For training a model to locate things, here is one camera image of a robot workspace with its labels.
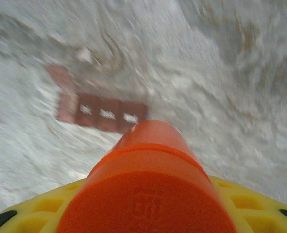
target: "yellow honeycomb grid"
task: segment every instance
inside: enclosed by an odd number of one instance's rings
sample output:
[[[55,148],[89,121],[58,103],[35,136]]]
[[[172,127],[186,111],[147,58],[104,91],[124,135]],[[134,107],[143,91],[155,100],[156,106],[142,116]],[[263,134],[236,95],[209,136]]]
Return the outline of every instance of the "yellow honeycomb grid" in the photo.
[[[84,182],[69,183],[4,210],[16,210],[17,214],[0,233],[55,233],[62,213]]]
[[[287,233],[287,205],[237,184],[210,176],[239,233]]]
[[[287,233],[287,217],[279,211],[287,210],[286,205],[223,179],[209,178],[238,233]],[[84,182],[78,180],[4,210],[17,214],[0,233],[55,233],[62,213]]]

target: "brown brick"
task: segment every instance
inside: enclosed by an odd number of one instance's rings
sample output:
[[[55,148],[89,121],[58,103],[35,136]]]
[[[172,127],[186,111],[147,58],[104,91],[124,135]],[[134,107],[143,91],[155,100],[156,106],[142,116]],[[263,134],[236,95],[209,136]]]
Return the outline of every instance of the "brown brick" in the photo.
[[[118,133],[125,134],[134,125],[146,120],[147,113],[148,107],[142,103],[130,101],[122,103]]]
[[[75,123],[80,126],[96,127],[100,113],[100,98],[91,94],[80,94]]]
[[[102,131],[116,132],[121,119],[121,101],[118,99],[102,99],[97,128]]]
[[[76,105],[76,94],[61,93],[59,96],[56,120],[67,123],[74,123]]]
[[[71,75],[65,67],[50,64],[45,66],[45,69],[50,74],[51,78],[55,81],[58,87],[68,91],[76,90],[76,85],[74,84]]]

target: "orange cap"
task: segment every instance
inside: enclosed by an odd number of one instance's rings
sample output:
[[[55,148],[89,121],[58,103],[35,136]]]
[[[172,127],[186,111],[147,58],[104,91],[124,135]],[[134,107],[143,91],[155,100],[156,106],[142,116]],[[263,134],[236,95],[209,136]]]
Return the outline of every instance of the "orange cap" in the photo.
[[[92,169],[57,233],[236,233],[207,174],[161,121],[129,130]]]

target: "orange plastic part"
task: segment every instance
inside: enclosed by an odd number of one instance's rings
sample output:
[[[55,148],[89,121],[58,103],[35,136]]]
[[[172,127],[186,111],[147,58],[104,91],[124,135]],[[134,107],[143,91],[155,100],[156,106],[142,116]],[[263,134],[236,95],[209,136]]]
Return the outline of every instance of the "orange plastic part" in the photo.
[[[236,233],[195,156],[170,125],[142,122],[92,169],[57,233]]]

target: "white marking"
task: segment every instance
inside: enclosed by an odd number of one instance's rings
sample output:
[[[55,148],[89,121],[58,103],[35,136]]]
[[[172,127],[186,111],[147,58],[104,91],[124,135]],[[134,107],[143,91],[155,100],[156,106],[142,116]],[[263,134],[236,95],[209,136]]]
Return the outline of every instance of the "white marking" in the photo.
[[[115,115],[110,111],[100,109],[100,115],[104,118],[115,120]]]
[[[70,95],[71,99],[70,99],[70,106],[69,106],[69,111],[71,113],[75,113],[76,109],[77,109],[77,102],[78,102],[78,96],[75,94],[71,94]]]
[[[124,120],[128,123],[138,124],[139,118],[134,114],[130,115],[129,113],[124,113]]]
[[[81,112],[84,113],[84,114],[89,114],[89,115],[91,115],[91,108],[88,107],[88,106],[81,105],[81,106],[80,106],[80,110],[81,110]]]
[[[88,62],[90,64],[93,64],[93,55],[91,51],[87,47],[81,48],[77,53],[76,53],[76,58],[80,62]]]

